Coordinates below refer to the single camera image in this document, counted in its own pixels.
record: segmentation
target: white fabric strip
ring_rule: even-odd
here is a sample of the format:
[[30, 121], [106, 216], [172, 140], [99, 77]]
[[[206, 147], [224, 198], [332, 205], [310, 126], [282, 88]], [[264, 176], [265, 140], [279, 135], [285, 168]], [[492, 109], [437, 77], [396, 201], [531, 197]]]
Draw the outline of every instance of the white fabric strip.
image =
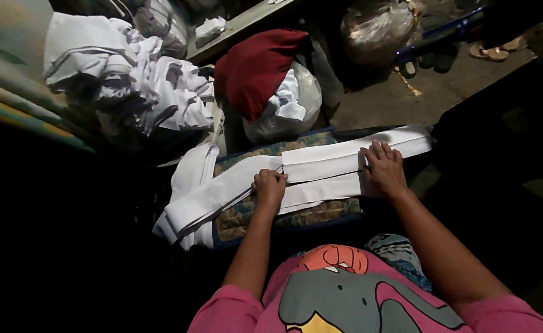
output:
[[359, 170], [360, 147], [373, 140], [386, 142], [404, 158], [431, 150], [430, 134], [421, 126], [408, 125], [327, 146], [314, 146], [282, 152], [284, 173], [289, 183], [313, 181]]
[[[218, 147], [212, 143], [206, 143], [188, 151], [185, 156], [179, 161], [177, 169], [171, 178], [171, 200], [170, 203], [182, 198], [187, 193], [191, 192], [195, 187], [206, 184], [212, 179], [214, 174], [214, 165], [218, 157]], [[212, 243], [211, 222], [209, 239], [202, 237], [204, 244]], [[201, 225], [200, 229], [207, 230], [208, 225]], [[201, 235], [207, 235], [207, 232], [201, 231]], [[163, 212], [154, 224], [153, 233], [162, 238], [165, 238], [169, 243], [173, 244], [177, 241], [177, 235], [173, 231], [167, 216]]]
[[278, 170], [282, 167], [280, 156], [252, 156], [214, 178], [205, 185], [194, 188], [182, 198], [165, 207], [167, 220], [176, 234], [195, 223], [219, 213], [231, 202], [243, 200], [251, 193], [253, 176], [261, 169]]
[[361, 172], [296, 184], [286, 188], [279, 214], [315, 207], [326, 200], [340, 200], [359, 195], [382, 196], [379, 190], [368, 184]]
[[180, 245], [186, 250], [194, 244], [214, 247], [212, 219], [251, 193], [253, 176], [261, 169], [283, 168], [289, 174], [289, 183], [308, 181], [286, 188], [279, 214], [312, 208], [326, 200], [359, 195], [380, 197], [380, 192], [358, 172], [359, 164], [367, 163], [359, 155], [360, 147], [370, 146], [372, 140], [388, 142], [403, 157], [431, 149], [425, 129], [404, 126], [349, 142], [290, 150], [281, 157], [252, 156], [212, 178], [218, 147], [208, 143], [193, 148], [179, 162], [171, 180], [171, 201], [154, 225], [153, 233], [171, 244], [183, 237]]

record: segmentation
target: sandal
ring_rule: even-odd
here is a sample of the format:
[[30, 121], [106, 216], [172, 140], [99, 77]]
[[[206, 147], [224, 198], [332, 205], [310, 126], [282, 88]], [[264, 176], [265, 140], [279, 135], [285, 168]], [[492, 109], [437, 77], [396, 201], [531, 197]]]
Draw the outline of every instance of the sandal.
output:
[[508, 55], [507, 51], [501, 50], [499, 47], [493, 49], [484, 50], [481, 45], [473, 45], [468, 50], [468, 54], [478, 59], [485, 59], [489, 61], [501, 62], [506, 60]]
[[520, 47], [520, 39], [522, 39], [522, 36], [519, 35], [518, 37], [516, 37], [512, 42], [508, 42], [508, 43], [505, 43], [504, 45], [502, 45], [500, 48], [502, 50], [506, 50], [508, 52], [512, 52], [512, 51], [515, 51], [517, 50], [519, 47]]

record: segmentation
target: pile of white fabric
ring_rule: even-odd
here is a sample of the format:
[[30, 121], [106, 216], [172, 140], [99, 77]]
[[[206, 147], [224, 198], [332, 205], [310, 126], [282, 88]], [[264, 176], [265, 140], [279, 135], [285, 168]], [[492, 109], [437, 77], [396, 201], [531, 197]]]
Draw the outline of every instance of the pile of white fabric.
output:
[[211, 127], [204, 103], [214, 99], [213, 83], [190, 62], [160, 57], [162, 44], [121, 19], [56, 12], [46, 36], [46, 84], [97, 109], [104, 133], [122, 125], [146, 136], [157, 126]]

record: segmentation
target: clear plastic bag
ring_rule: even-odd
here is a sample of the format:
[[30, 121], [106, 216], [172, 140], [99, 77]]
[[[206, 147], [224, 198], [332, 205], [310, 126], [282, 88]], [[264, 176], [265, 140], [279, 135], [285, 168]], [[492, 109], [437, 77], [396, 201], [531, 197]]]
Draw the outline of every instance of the clear plastic bag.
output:
[[298, 81], [298, 104], [305, 108], [302, 120], [289, 119], [275, 114], [262, 115], [253, 123], [243, 119], [243, 127], [249, 141], [255, 144], [278, 142], [308, 132], [319, 117], [322, 97], [316, 78], [303, 65], [293, 62], [294, 76]]
[[182, 4], [172, 0], [146, 0], [134, 15], [134, 26], [144, 37], [161, 37], [165, 55], [185, 59], [193, 29]]
[[350, 59], [368, 68], [390, 66], [414, 31], [418, 20], [407, 2], [358, 1], [341, 21]]

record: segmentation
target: blue patterned fabric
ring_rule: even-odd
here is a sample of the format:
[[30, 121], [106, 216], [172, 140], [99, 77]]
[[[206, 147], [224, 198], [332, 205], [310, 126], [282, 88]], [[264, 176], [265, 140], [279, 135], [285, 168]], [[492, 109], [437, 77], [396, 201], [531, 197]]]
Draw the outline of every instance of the blue patterned fabric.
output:
[[364, 249], [404, 275], [423, 291], [432, 293], [432, 282], [423, 275], [421, 263], [409, 239], [392, 233], [380, 233]]

